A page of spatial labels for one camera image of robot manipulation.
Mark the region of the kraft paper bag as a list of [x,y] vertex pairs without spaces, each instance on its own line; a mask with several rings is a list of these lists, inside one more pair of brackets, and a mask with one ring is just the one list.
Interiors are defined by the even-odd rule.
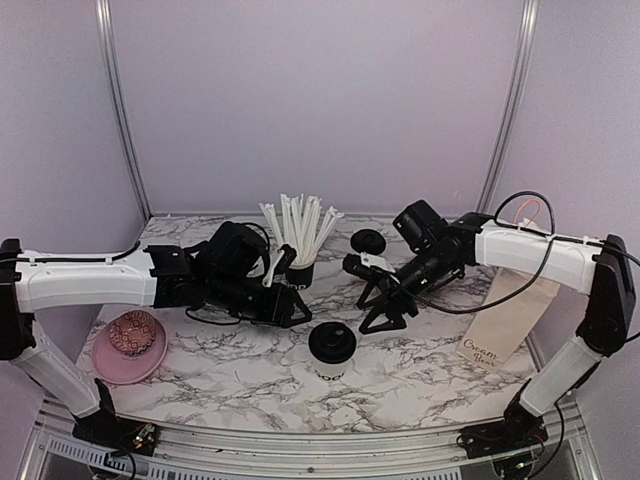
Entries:
[[526,289],[494,307],[477,313],[461,338],[456,353],[490,373],[507,363],[546,312],[561,286],[588,294],[600,250],[582,239],[568,242],[549,234],[527,232],[533,222],[502,227],[494,220],[482,226],[475,240],[475,260],[495,267],[486,304],[521,287]]

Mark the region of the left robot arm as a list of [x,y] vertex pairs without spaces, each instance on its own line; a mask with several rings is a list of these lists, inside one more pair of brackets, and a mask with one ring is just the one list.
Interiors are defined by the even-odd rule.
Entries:
[[264,229],[224,222],[192,247],[137,246],[118,254],[57,257],[1,244],[1,358],[23,370],[68,408],[76,425],[106,445],[125,438],[110,392],[87,379],[37,324],[39,310],[126,304],[154,309],[204,306],[257,325],[290,328],[312,314],[296,289],[271,280],[295,258],[292,247],[270,256]]

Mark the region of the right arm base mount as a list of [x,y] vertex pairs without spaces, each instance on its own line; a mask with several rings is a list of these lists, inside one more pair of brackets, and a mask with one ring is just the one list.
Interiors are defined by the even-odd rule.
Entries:
[[467,426],[456,443],[468,459],[507,453],[534,445],[544,445],[549,436],[542,416],[534,416],[521,404],[521,389],[509,402],[498,421]]

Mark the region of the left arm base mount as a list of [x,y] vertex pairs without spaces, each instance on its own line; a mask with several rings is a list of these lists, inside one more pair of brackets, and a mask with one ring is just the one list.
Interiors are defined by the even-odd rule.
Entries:
[[99,409],[83,418],[74,415],[72,435],[101,446],[152,456],[160,432],[159,426],[118,416],[108,387],[100,379],[96,379],[95,383],[99,393]]

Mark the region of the black cup lid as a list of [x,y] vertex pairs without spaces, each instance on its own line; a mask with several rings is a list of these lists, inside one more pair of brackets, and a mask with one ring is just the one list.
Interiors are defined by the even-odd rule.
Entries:
[[354,355],[357,339],[344,323],[323,322],[311,331],[308,346],[315,359],[337,365],[348,361]]
[[350,238],[350,246],[357,253],[381,255],[387,246],[383,235],[373,229],[360,229]]

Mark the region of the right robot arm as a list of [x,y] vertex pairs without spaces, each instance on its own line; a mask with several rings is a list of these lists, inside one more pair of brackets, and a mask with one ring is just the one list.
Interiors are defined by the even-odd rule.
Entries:
[[367,253],[349,254],[343,269],[365,281],[358,299],[366,311],[359,330],[368,335],[405,328],[424,305],[442,313],[453,308],[423,298],[448,274],[467,266],[485,266],[528,275],[515,291],[488,303],[501,306],[530,289],[539,279],[569,287],[589,298],[585,316],[574,335],[529,380],[505,409],[495,438],[515,448],[529,437],[534,422],[568,391],[586,381],[603,358],[634,340],[632,322],[636,291],[632,274],[638,259],[624,240],[609,235],[603,240],[560,235],[509,223],[498,214],[469,212],[449,222],[423,200],[406,207],[394,220],[414,257],[397,270]]

